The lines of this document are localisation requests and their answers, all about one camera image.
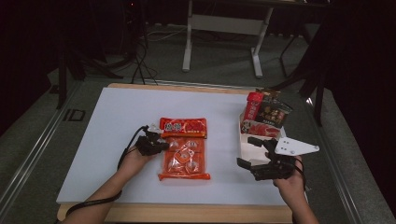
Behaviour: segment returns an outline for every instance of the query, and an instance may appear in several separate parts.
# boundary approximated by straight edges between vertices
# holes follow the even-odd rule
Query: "black cable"
[[[110,197],[110,198],[93,200],[93,201],[88,201],[88,202],[84,202],[84,203],[78,203],[78,204],[74,205],[73,207],[69,208],[69,210],[67,210],[66,216],[69,216],[72,212],[74,212],[80,208],[83,208],[83,207],[93,206],[93,205],[97,205],[97,204],[101,204],[101,203],[114,202],[121,196],[121,194],[122,194],[122,190],[117,195],[114,195],[113,197]]]
[[[144,54],[143,54],[143,57],[142,57],[142,59],[140,60],[140,62],[139,62],[138,58],[136,57],[137,67],[136,67],[136,69],[134,70],[134,74],[132,75],[131,84],[134,84],[134,78],[135,78],[136,73],[137,73],[138,70],[139,70],[140,75],[142,76],[141,64],[142,64],[142,62],[145,60],[146,55],[147,55],[146,47],[145,47],[144,45],[142,45],[141,43],[139,43],[139,42],[137,42],[137,44],[140,45],[141,47],[143,47]]]
[[[120,157],[119,164],[117,165],[117,170],[120,169],[120,165],[122,164],[122,161],[123,161],[123,159],[125,158],[125,156],[126,156],[128,153],[134,151],[134,149],[129,150],[129,148],[131,147],[131,144],[132,144],[132,142],[134,141],[134,139],[136,138],[137,134],[138,134],[141,130],[147,129],[147,128],[148,128],[148,126],[142,126],[142,127],[140,127],[140,128],[134,133],[134,136],[132,137],[131,141],[129,142],[127,148],[125,148],[125,149],[123,150],[123,152],[122,152],[122,155],[121,155],[121,157]],[[71,208],[69,208],[69,209],[67,210],[66,216],[69,216],[72,212],[74,212],[74,211],[76,211],[76,210],[78,210],[78,209],[80,209],[80,208],[83,208],[83,207],[89,207],[89,206],[93,206],[93,205],[97,205],[97,204],[101,204],[101,203],[111,203],[111,202],[114,202],[114,201],[116,201],[116,200],[121,196],[121,194],[122,194],[122,190],[121,190],[117,195],[114,195],[113,197],[110,197],[110,198],[99,199],[99,200],[93,200],[93,201],[87,201],[87,202],[75,204],[75,205],[73,205]]]

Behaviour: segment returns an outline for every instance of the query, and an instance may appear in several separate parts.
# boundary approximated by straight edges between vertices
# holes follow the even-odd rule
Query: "candy wrapper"
[[[206,119],[160,119],[164,152],[160,180],[164,178],[210,179],[205,172]]]
[[[291,106],[281,102],[278,92],[255,91],[247,97],[247,107],[241,118],[241,133],[277,137]]]

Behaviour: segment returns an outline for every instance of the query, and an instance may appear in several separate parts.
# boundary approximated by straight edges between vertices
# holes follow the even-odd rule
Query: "packaged food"
[[[280,132],[291,106],[281,102],[277,93],[251,92],[247,96],[247,107],[241,119],[241,133],[276,137]]]
[[[160,128],[169,149],[163,154],[159,179],[210,179],[205,172],[206,119],[161,118]]]

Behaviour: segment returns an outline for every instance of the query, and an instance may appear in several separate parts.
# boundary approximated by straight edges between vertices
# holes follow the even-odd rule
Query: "gray carpet floor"
[[[177,82],[254,89],[270,87],[285,80],[277,60],[288,42],[282,36],[270,35],[264,39],[260,53],[264,78],[257,79],[249,51],[255,46],[256,37],[216,34],[214,38],[212,34],[194,33],[191,70],[185,73],[181,70],[184,32],[184,27],[149,29],[148,49],[138,48],[138,58],[144,58],[142,76],[147,83],[154,84],[155,78],[162,84]],[[298,64],[306,47],[301,38],[297,38],[290,47],[285,56],[288,72]],[[119,60],[120,56],[109,56],[108,59],[112,62]],[[69,96],[63,109],[55,109],[57,95],[47,92],[1,137],[0,192],[9,192],[7,187],[32,151],[37,157],[29,166],[31,171],[21,178],[21,188],[9,197],[9,206],[2,208],[4,216],[1,223],[55,221],[59,208],[56,197],[102,88],[113,82],[130,83],[135,69],[136,63],[114,69],[113,72],[124,79],[111,79],[86,68],[88,76],[85,81],[69,78]],[[54,84],[57,83],[57,71],[50,73],[49,77]],[[134,82],[142,83],[140,74]],[[301,84],[296,83],[283,91],[297,95]],[[291,104],[295,110],[306,110],[298,100]],[[323,104],[323,128],[302,123],[303,120],[312,120],[308,116],[312,112],[309,108],[304,112],[308,116],[305,119],[290,119],[294,127],[302,127],[303,130],[292,129],[290,134],[293,138],[319,141],[331,152],[329,155],[326,150],[321,150],[304,156],[307,184],[311,188],[307,197],[320,223],[394,223],[394,217],[329,91],[325,91]],[[64,120],[67,109],[84,110],[87,114],[80,122]],[[334,175],[334,170],[342,174],[341,177]],[[341,187],[334,182],[342,182]]]

